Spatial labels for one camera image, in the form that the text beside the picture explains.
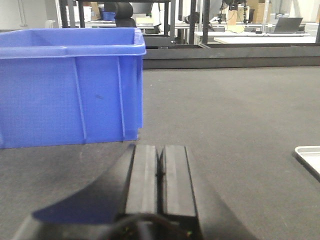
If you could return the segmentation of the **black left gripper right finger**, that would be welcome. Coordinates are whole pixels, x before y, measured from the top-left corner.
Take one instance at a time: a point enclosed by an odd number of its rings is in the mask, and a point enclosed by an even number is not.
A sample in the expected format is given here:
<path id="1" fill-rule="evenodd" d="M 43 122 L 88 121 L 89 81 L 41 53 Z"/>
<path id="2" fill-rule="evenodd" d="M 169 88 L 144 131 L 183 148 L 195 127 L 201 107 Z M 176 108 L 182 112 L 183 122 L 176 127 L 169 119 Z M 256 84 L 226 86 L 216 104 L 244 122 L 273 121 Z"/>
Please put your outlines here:
<path id="1" fill-rule="evenodd" d="M 162 213 L 188 240 L 256 239 L 210 185 L 187 147 L 166 145 L 159 163 Z"/>

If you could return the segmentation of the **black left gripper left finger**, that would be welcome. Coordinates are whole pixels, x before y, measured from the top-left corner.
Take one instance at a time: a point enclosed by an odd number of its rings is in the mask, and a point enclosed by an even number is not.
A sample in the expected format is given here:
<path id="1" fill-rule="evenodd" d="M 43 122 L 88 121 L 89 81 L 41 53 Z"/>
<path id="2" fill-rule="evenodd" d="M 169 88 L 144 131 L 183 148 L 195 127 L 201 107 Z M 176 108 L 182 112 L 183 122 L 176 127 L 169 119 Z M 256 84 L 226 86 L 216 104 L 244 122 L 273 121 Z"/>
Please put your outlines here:
<path id="1" fill-rule="evenodd" d="M 15 240 L 93 240 L 123 217 L 157 213 L 157 150 L 129 145 L 83 189 L 32 212 Z"/>

